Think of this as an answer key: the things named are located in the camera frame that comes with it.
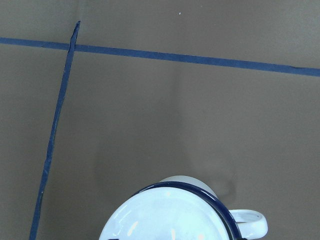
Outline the white enamel mug lid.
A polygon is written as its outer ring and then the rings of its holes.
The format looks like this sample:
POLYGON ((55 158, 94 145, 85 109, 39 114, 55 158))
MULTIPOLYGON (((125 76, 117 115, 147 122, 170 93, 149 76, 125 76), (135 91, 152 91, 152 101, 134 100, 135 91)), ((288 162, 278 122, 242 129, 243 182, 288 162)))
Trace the white enamel mug lid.
POLYGON ((149 185, 122 203, 101 240, 241 240, 225 205, 211 192, 178 181, 149 185))

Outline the white enamel mug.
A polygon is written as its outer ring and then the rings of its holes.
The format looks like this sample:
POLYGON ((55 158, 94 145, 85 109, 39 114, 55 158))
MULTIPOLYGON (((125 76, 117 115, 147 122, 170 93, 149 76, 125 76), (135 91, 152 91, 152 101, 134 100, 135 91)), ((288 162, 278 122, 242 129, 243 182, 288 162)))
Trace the white enamel mug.
POLYGON ((220 216, 231 240, 257 240, 268 233, 267 220, 262 213, 227 209, 208 185, 194 177, 171 176, 161 180, 157 186, 185 190, 204 200, 220 216))

